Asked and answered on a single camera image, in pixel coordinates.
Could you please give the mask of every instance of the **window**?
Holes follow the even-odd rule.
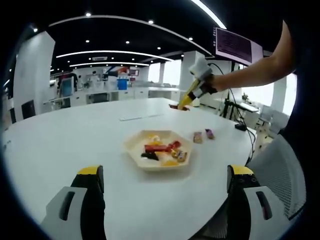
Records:
[[[178,86],[180,84],[181,60],[167,61],[164,64],[163,83]]]
[[[148,81],[158,83],[160,78],[160,62],[149,66]]]
[[[245,69],[246,66],[240,64],[239,68]],[[274,97],[274,83],[263,86],[243,87],[242,92],[248,95],[250,101],[270,107]]]
[[[293,73],[286,76],[286,89],[283,105],[283,113],[290,116],[296,102],[297,76]]]

